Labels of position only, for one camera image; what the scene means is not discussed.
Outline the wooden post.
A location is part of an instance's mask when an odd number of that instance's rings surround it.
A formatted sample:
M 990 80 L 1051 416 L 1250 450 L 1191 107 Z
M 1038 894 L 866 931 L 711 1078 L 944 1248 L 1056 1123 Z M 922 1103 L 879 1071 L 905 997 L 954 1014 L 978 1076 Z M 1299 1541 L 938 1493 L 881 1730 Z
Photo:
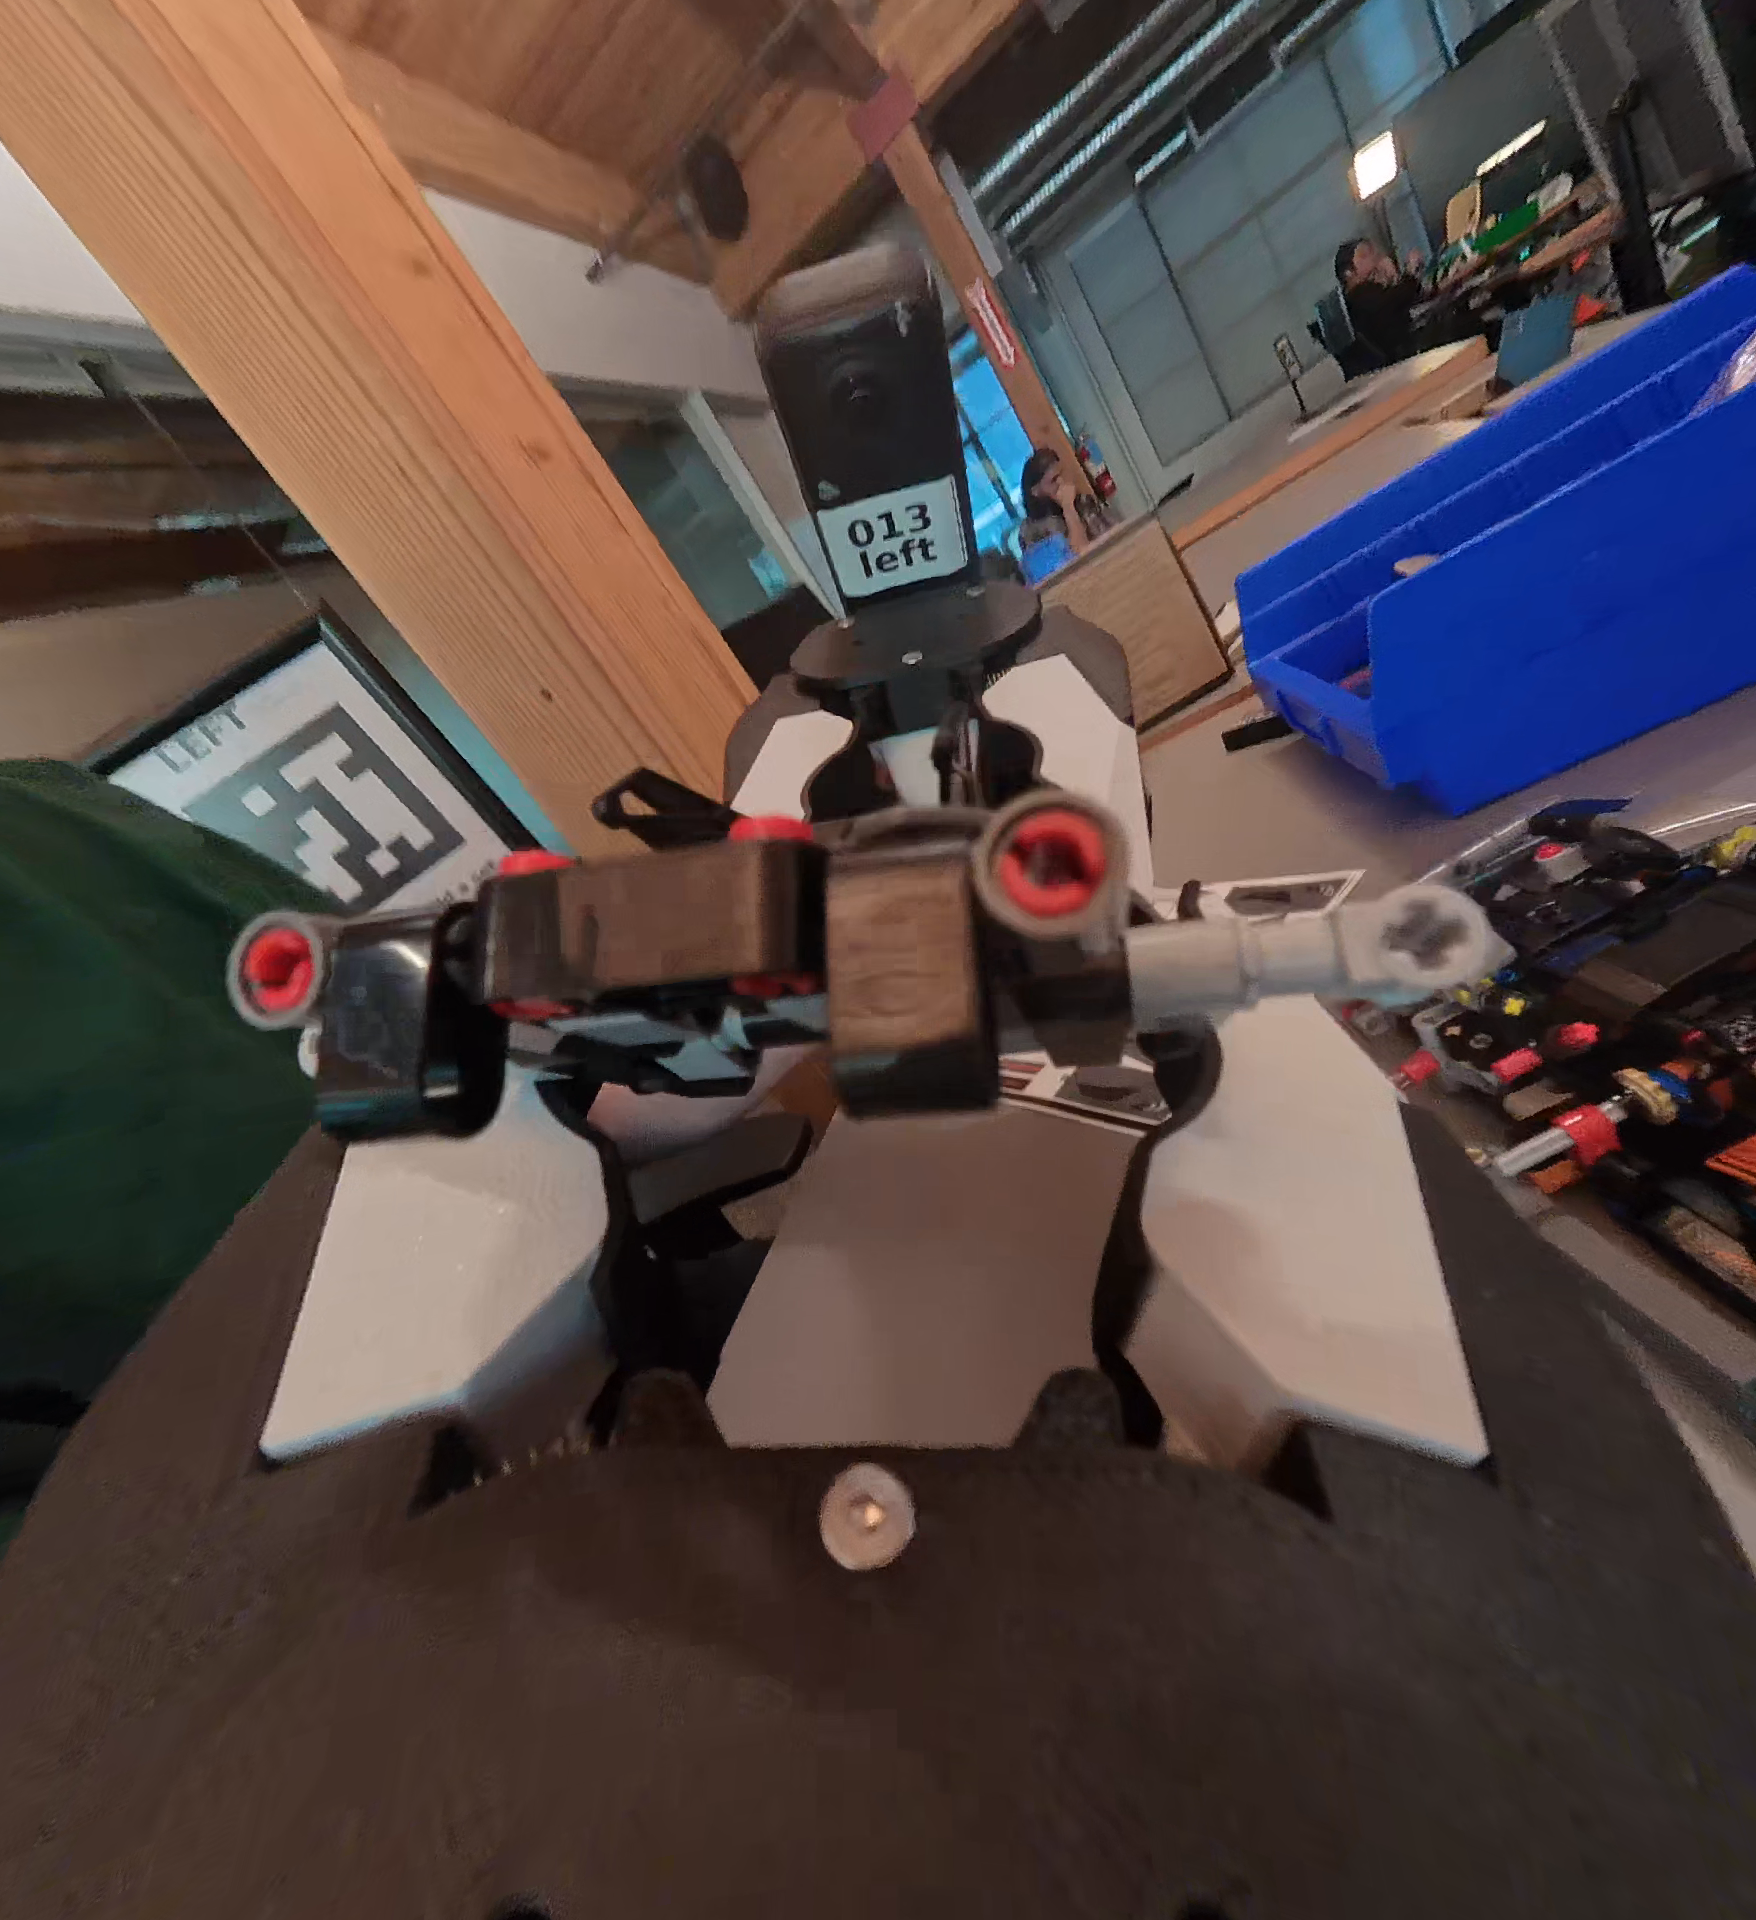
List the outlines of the wooden post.
M 0 3 L 0 142 L 579 852 L 752 685 L 294 5 Z

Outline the framed marker sign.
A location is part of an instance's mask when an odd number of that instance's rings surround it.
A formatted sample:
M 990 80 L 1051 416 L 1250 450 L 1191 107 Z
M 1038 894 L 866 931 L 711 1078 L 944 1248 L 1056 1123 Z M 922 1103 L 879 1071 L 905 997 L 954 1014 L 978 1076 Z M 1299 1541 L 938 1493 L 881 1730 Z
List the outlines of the framed marker sign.
M 540 847 L 433 710 L 330 608 L 86 766 L 259 852 L 348 915 L 468 898 L 501 860 Z

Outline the small black grey lego subassembly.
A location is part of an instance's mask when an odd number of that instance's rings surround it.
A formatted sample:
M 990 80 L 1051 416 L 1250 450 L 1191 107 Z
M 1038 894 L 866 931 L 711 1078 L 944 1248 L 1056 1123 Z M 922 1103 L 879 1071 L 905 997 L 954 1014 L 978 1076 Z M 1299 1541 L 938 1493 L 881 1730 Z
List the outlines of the small black grey lego subassembly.
M 1442 884 L 1318 912 L 1159 917 L 1118 815 L 1059 787 L 994 809 L 892 809 L 820 838 L 731 819 L 718 840 L 603 861 L 527 854 L 473 899 L 340 919 L 290 908 L 236 938 L 227 993 L 296 1032 L 342 1142 L 468 1140 L 505 1095 L 511 1032 L 548 1080 L 729 1097 L 818 1048 L 854 1117 L 999 1103 L 1003 1062 L 1130 1056 L 1208 1101 L 1220 1026 L 1274 998 L 1423 1005 L 1506 956 Z

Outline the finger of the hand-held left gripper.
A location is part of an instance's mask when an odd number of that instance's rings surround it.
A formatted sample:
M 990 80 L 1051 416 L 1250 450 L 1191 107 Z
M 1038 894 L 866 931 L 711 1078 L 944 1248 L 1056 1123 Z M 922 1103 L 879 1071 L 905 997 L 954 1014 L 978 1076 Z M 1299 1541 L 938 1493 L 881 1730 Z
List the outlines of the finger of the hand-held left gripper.
M 1067 656 L 1012 665 L 990 685 L 990 714 L 1034 739 L 1038 781 L 1101 803 L 1121 822 L 1131 892 L 1152 899 L 1147 787 L 1131 723 Z
M 725 804 L 747 821 L 810 822 L 809 787 L 854 734 L 849 718 L 825 707 L 752 703 L 726 739 Z

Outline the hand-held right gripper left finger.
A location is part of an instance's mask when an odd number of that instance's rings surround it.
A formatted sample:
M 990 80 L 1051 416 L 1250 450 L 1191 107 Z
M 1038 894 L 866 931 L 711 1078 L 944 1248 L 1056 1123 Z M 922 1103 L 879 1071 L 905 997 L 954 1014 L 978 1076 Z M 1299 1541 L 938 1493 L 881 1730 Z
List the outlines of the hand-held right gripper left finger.
M 633 1246 L 618 1144 L 507 1101 L 466 1140 L 346 1149 L 261 1431 L 274 1467 L 386 1429 L 502 1461 L 584 1425 L 618 1370 L 608 1309 Z

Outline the blue storage bin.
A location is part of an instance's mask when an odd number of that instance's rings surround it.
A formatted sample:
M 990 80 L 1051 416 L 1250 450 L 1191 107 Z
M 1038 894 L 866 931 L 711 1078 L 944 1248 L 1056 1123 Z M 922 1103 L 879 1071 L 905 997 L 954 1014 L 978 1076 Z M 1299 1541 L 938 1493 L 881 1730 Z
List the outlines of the blue storage bin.
M 1756 268 L 1240 572 L 1250 679 L 1462 816 L 1756 684 Z

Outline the large lego car chassis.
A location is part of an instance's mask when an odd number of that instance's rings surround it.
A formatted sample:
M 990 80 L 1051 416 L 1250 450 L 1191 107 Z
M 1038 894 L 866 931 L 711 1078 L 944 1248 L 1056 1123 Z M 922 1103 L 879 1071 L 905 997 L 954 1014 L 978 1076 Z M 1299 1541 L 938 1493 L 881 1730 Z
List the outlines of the large lego car chassis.
M 1490 973 L 1335 1016 L 1399 1091 L 1483 1101 L 1490 1169 L 1584 1193 L 1756 1325 L 1756 803 L 1566 799 L 1428 874 Z

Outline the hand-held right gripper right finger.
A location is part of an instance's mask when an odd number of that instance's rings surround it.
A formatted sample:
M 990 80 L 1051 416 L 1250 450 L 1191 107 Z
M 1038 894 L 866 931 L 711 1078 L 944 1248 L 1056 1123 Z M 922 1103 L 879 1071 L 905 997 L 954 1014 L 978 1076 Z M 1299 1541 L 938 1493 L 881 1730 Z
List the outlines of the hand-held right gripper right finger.
M 1406 1109 L 1311 998 L 1223 1028 L 1211 1103 L 1108 1140 L 1095 1359 L 1128 1441 L 1267 1468 L 1299 1425 L 1490 1454 Z

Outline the lego sticker sheet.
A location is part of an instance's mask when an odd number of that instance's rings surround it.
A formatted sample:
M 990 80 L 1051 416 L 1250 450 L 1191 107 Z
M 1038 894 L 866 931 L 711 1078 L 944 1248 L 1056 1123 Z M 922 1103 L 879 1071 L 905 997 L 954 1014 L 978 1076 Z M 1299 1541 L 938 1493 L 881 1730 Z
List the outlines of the lego sticker sheet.
M 1178 890 L 1156 888 L 1149 901 L 1135 901 L 1131 919 L 1219 923 L 1311 917 L 1351 899 L 1365 876 L 1362 867 L 1333 867 L 1237 882 L 1193 879 Z M 1172 1071 L 1173 1088 L 1189 1088 L 1193 1066 L 1183 1042 L 1130 1042 L 1118 1062 L 1080 1070 L 1059 1066 L 1043 1048 L 1022 1051 L 1003 1059 L 1003 1108 L 1147 1135 L 1172 1116 L 1159 1070 Z

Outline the printed cardboard box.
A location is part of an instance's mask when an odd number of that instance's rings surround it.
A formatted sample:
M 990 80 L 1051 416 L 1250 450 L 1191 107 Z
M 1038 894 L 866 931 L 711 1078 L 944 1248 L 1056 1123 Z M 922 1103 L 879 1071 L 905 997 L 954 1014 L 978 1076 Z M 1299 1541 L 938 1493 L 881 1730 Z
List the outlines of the printed cardboard box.
M 1217 619 L 1153 515 L 1119 523 L 1034 591 L 1046 610 L 1071 611 L 1121 645 L 1139 733 L 1183 717 L 1235 679 Z

